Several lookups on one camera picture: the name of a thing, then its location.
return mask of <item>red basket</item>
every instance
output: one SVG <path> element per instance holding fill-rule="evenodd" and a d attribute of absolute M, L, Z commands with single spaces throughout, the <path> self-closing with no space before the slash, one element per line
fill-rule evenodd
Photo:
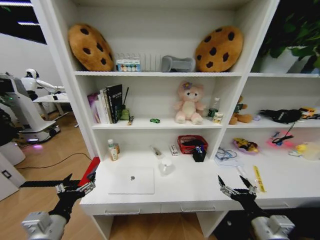
<path fill-rule="evenodd" d="M 202 136 L 199 136 L 199 135 L 184 135 L 184 136 L 179 136 L 178 137 L 178 145 L 179 145 L 179 148 L 180 148 L 180 150 L 181 150 L 181 152 L 183 154 L 192 154 L 194 149 L 196 148 L 196 146 L 185 146 L 182 143 L 190 142 L 191 140 L 195 140 L 195 139 L 198 139 L 198 140 L 202 141 L 204 143 L 204 146 L 203 146 L 204 150 L 207 151 L 208 143 Z"/>

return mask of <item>book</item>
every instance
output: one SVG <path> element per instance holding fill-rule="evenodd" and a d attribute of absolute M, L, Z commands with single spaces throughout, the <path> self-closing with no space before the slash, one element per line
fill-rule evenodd
<path fill-rule="evenodd" d="M 122 84 L 106 87 L 109 106 L 111 111 L 112 123 L 116 124 L 122 113 Z"/>
<path fill-rule="evenodd" d="M 103 98 L 104 98 L 104 103 L 105 103 L 105 106 L 106 106 L 106 112 L 107 112 L 107 115 L 108 115 L 108 118 L 109 118 L 109 122 L 112 124 L 113 121 L 112 121 L 112 116 L 111 116 L 111 110 L 110 110 L 110 105 L 109 105 L 109 98 L 108 98 L 108 94 L 107 94 L 107 89 L 104 88 L 102 89 L 102 93 L 103 95 Z"/>
<path fill-rule="evenodd" d="M 95 102 L 95 105 L 96 105 L 96 109 L 97 109 L 97 112 L 98 112 L 100 123 L 106 124 L 107 120 L 106 120 L 104 108 L 102 107 L 100 94 L 98 94 L 98 100 L 96 100 L 94 102 Z"/>
<path fill-rule="evenodd" d="M 98 100 L 98 93 L 92 93 L 90 95 L 87 96 L 88 101 L 89 101 L 89 106 L 90 106 L 90 110 L 93 116 L 93 122 L 96 124 L 100 123 L 100 118 L 98 116 L 98 110 L 97 110 L 97 106 L 96 106 L 96 100 Z"/>
<path fill-rule="evenodd" d="M 100 118 L 100 121 L 102 123 L 105 123 L 105 124 L 109 124 L 110 123 L 110 120 L 109 120 L 109 116 L 108 116 L 108 110 L 107 110 L 107 105 L 106 105 L 106 102 L 105 102 L 105 98 L 104 98 L 104 92 L 103 90 L 101 91 L 100 90 L 100 94 L 98 95 L 98 99 L 100 101 L 100 107 L 101 107 L 101 111 L 102 111 L 102 118 Z"/>

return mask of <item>robotic arm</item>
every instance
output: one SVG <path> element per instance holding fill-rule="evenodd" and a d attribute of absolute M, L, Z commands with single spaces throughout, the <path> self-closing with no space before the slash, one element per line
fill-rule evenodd
<path fill-rule="evenodd" d="M 32 68 L 26 70 L 26 76 L 21 78 L 21 81 L 28 93 L 35 93 L 36 89 L 43 88 L 50 89 L 53 93 L 65 90 L 64 86 L 53 86 L 50 83 L 40 80 L 38 72 Z"/>
<path fill-rule="evenodd" d="M 240 178 L 248 189 L 233 189 L 226 186 L 218 176 L 220 191 L 242 205 L 256 237 L 259 240 L 289 240 L 288 234 L 295 225 L 284 215 L 269 216 L 264 212 L 255 202 L 256 187 L 252 186 L 246 178 L 242 176 Z"/>
<path fill-rule="evenodd" d="M 75 202 L 91 192 L 95 187 L 95 173 L 91 174 L 90 182 L 83 186 L 70 185 L 72 174 L 55 186 L 59 202 L 49 213 L 44 211 L 30 213 L 21 223 L 28 233 L 28 240 L 60 240 L 65 225 Z"/>

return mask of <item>wooden floor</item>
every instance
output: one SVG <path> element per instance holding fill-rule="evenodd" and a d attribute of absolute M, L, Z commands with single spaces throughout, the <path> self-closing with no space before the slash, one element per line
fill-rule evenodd
<path fill-rule="evenodd" d="M 84 140 L 76 120 L 67 114 L 58 120 L 61 132 L 48 142 L 23 148 L 26 159 L 16 168 L 53 165 L 73 153 L 86 153 Z M 75 155 L 49 168 L 21 169 L 27 181 L 62 180 L 73 173 L 80 180 L 90 161 L 84 155 Z M 76 202 L 71 219 L 65 227 L 64 240 L 102 240 L 91 218 Z M 24 240 L 27 235 L 21 221 L 30 213 L 50 211 L 58 202 L 54 187 L 21 188 L 0 201 L 0 240 Z M 202 240 L 204 239 L 196 214 L 141 214 L 114 218 L 110 240 Z"/>

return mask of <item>yellow tag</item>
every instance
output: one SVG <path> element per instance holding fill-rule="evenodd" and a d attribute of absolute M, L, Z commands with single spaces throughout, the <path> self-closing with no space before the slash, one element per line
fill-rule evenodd
<path fill-rule="evenodd" d="M 264 184 L 262 183 L 262 179 L 261 179 L 261 176 L 260 176 L 258 167 L 254 165 L 254 166 L 253 166 L 253 170 L 254 170 L 254 173 L 255 173 L 255 177 L 256 177 L 256 179 L 258 180 L 258 184 L 259 184 L 259 187 L 260 187 L 260 191 L 261 191 L 262 193 L 265 193 L 266 190 L 265 190 Z"/>

